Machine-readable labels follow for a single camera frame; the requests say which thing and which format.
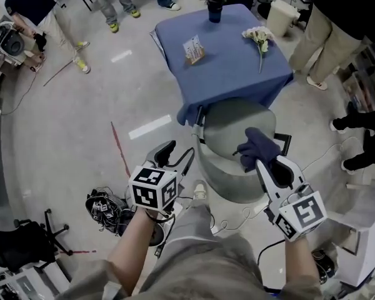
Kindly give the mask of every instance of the trash can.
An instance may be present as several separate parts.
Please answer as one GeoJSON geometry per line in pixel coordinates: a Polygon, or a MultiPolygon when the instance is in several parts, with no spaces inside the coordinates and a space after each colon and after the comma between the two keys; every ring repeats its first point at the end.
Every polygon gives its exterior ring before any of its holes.
{"type": "Polygon", "coordinates": [[[295,7],[282,0],[274,0],[271,3],[271,10],[268,15],[267,28],[275,36],[282,37],[293,20],[299,19],[299,16],[300,14],[295,7]]]}

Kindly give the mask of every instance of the gray chair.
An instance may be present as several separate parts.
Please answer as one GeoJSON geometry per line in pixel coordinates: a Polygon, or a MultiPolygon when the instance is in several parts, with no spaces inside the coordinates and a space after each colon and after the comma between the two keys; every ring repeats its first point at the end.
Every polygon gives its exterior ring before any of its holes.
{"type": "Polygon", "coordinates": [[[291,136],[275,133],[274,113],[241,98],[212,104],[206,114],[199,108],[192,132],[202,175],[221,197],[234,203],[253,203],[264,195],[256,171],[244,173],[239,155],[233,156],[237,146],[247,141],[244,132],[248,127],[284,141],[282,154],[287,154],[291,136]]]}

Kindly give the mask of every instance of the flower bouquet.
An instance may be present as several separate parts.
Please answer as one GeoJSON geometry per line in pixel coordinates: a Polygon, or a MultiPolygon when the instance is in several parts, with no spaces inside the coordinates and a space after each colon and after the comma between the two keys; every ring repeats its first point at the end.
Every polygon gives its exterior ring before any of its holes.
{"type": "Polygon", "coordinates": [[[268,40],[273,40],[274,36],[266,27],[252,27],[242,32],[243,37],[252,39],[260,52],[260,68],[259,73],[263,67],[263,55],[268,51],[268,40]]]}

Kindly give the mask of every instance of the black cup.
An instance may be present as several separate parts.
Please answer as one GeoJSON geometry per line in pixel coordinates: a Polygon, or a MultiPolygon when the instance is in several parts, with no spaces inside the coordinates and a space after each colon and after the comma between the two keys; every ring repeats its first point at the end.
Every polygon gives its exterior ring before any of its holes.
{"type": "Polygon", "coordinates": [[[207,0],[208,18],[212,23],[218,23],[221,20],[223,10],[223,0],[207,0]]]}

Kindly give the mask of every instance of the yellow shoe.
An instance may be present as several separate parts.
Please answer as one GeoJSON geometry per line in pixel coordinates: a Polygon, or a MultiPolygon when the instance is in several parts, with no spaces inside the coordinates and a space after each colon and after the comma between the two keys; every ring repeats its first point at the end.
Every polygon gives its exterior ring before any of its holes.
{"type": "Polygon", "coordinates": [[[140,11],[136,9],[133,9],[129,14],[134,18],[140,17],[140,11]]]}
{"type": "Polygon", "coordinates": [[[81,68],[83,73],[89,73],[90,72],[90,67],[80,58],[76,57],[74,60],[76,65],[81,68]]]}
{"type": "Polygon", "coordinates": [[[111,30],[112,33],[117,33],[118,30],[119,30],[118,23],[110,24],[110,30],[111,30]]]}
{"type": "Polygon", "coordinates": [[[88,45],[90,45],[90,42],[89,41],[79,41],[77,44],[76,44],[76,47],[75,47],[75,50],[76,51],[79,51],[83,48],[86,48],[88,45]]]}

